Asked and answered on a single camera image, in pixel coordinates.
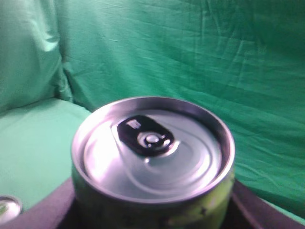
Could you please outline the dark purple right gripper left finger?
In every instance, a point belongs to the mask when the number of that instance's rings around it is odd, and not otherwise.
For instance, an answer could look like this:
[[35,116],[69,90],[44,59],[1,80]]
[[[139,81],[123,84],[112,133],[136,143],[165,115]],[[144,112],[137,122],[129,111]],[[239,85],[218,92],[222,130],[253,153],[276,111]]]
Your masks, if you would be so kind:
[[72,179],[68,178],[38,204],[0,227],[2,229],[79,229],[80,215]]

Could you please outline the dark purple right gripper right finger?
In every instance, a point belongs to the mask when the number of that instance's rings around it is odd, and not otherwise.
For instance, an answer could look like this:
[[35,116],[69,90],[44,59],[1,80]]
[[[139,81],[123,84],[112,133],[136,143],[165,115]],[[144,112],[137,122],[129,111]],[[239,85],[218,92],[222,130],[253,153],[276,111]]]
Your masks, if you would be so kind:
[[303,229],[300,222],[265,203],[250,189],[235,181],[224,219],[225,229]]

